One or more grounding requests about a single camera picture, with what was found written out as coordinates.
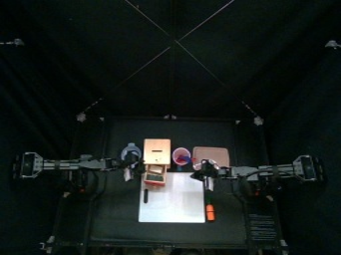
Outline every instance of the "black background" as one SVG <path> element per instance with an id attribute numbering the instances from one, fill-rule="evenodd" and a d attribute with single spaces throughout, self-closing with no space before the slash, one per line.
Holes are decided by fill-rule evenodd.
<path id="1" fill-rule="evenodd" d="M 281 217 L 293 254 L 337 254 L 341 52 L 324 46 L 340 42 L 338 1 L 131 3 L 1 1 L 0 42 L 26 46 L 0 45 L 0 248 L 35 254 L 60 192 L 54 178 L 11 181 L 13 155 L 68 157 L 76 114 L 98 99 L 87 114 L 237 120 L 253 118 L 243 101 L 272 163 L 325 161 L 326 187 L 292 187 Z"/>

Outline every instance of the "light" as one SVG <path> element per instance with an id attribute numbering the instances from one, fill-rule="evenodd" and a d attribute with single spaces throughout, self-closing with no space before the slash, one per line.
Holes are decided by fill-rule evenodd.
<path id="1" fill-rule="evenodd" d="M 325 47 L 332 47 L 332 48 L 337 49 L 337 47 L 341 47 L 341 45 L 337 44 L 337 42 L 336 42 L 334 40 L 330 40 L 330 41 L 326 43 Z"/>
<path id="2" fill-rule="evenodd" d="M 15 41 L 9 41 L 9 42 L 0 42 L 0 45 L 15 45 L 15 46 L 24 46 L 24 42 L 21 39 L 15 39 Z"/>

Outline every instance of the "metal rod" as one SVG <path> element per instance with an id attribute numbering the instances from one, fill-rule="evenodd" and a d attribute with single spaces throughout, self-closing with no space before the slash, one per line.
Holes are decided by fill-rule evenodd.
<path id="1" fill-rule="evenodd" d="M 150 65 L 150 63 L 170 49 L 171 47 L 166 47 L 161 53 L 158 53 L 151 60 L 149 60 L 134 72 L 132 74 L 124 78 L 107 92 L 107 96 L 112 93 L 131 78 L 132 76 L 141 72 L 141 70 Z M 82 111 L 82 114 L 87 112 L 104 98 L 99 98 L 91 105 Z"/>
<path id="2" fill-rule="evenodd" d="M 134 9 L 147 18 L 147 20 L 165 32 L 165 34 L 167 36 L 170 36 L 170 34 L 167 33 L 167 31 L 157 24 L 157 22 L 145 14 L 145 12 L 128 1 L 124 0 L 132 7 Z"/>
<path id="3" fill-rule="evenodd" d="M 229 1 L 179 39 L 185 39 L 231 3 L 234 0 Z"/>
<path id="4" fill-rule="evenodd" d="M 170 87 L 169 87 L 169 111 L 174 109 L 174 67 L 175 67 L 175 0 L 170 0 Z"/>
<path id="5" fill-rule="evenodd" d="M 177 40 L 174 40 L 175 43 L 181 46 L 181 48 L 187 52 L 187 54 L 193 57 L 193 59 L 198 62 L 198 64 L 206 69 L 206 71 L 210 73 L 210 75 L 215 78 L 215 80 L 218 81 L 218 83 L 225 87 L 229 88 L 229 86 L 226 85 L 226 83 L 218 78 L 218 76 L 213 73 L 213 71 L 206 67 L 206 65 L 198 60 L 198 58 L 194 56 L 194 54 L 187 50 L 187 48 L 182 45 L 182 43 Z M 257 112 L 252 109 L 252 107 L 249 106 L 249 104 L 235 95 L 235 93 L 231 92 L 230 90 L 230 94 L 234 96 L 234 98 L 242 103 L 242 105 L 247 108 L 247 110 L 253 113 L 253 115 L 257 117 L 258 114 Z"/>

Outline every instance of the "white paper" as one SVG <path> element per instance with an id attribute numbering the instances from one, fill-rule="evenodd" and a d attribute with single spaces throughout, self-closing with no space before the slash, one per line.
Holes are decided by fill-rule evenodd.
<path id="1" fill-rule="evenodd" d="M 139 222 L 205 222 L 202 182 L 190 175 L 190 172 L 169 172 L 166 186 L 151 186 L 142 179 Z"/>

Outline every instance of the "cable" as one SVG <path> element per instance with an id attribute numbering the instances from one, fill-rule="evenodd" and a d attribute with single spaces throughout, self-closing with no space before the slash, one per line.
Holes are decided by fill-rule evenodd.
<path id="1" fill-rule="evenodd" d="M 131 78 L 132 76 L 141 72 L 141 70 L 150 65 L 150 63 L 170 49 L 171 47 L 167 47 L 161 53 L 158 53 L 151 60 L 149 60 L 134 72 L 132 74 L 124 78 L 107 92 L 107 96 L 108 94 L 111 94 Z M 104 98 L 99 98 L 95 102 L 92 102 L 92 104 L 78 114 L 83 115 Z"/>
<path id="2" fill-rule="evenodd" d="M 229 88 L 226 83 L 218 78 L 218 76 L 213 73 L 213 71 L 206 67 L 206 65 L 198 60 L 198 58 L 194 56 L 194 54 L 189 51 L 189 49 L 183 46 L 183 44 L 179 41 L 175 41 L 177 44 L 181 46 L 181 48 L 187 52 L 187 54 L 193 57 L 193 59 L 198 62 L 198 64 L 205 68 L 205 70 L 209 72 L 209 74 L 215 78 L 218 83 L 225 87 Z M 242 105 L 247 108 L 247 110 L 252 112 L 252 114 L 258 117 L 258 113 L 252 109 L 249 104 L 237 96 L 237 94 L 229 89 L 230 94 L 234 96 L 235 100 L 242 103 Z"/>
<path id="3" fill-rule="evenodd" d="M 181 42 L 182 39 L 185 39 L 231 3 L 234 0 L 229 1 L 179 39 Z"/>
<path id="4" fill-rule="evenodd" d="M 132 7 L 134 9 L 149 19 L 149 21 L 165 32 L 165 34 L 167 36 L 170 36 L 170 34 L 167 33 L 167 31 L 157 24 L 157 22 L 145 14 L 145 12 L 139 9 L 139 7 L 136 7 L 128 0 L 124 0 Z"/>

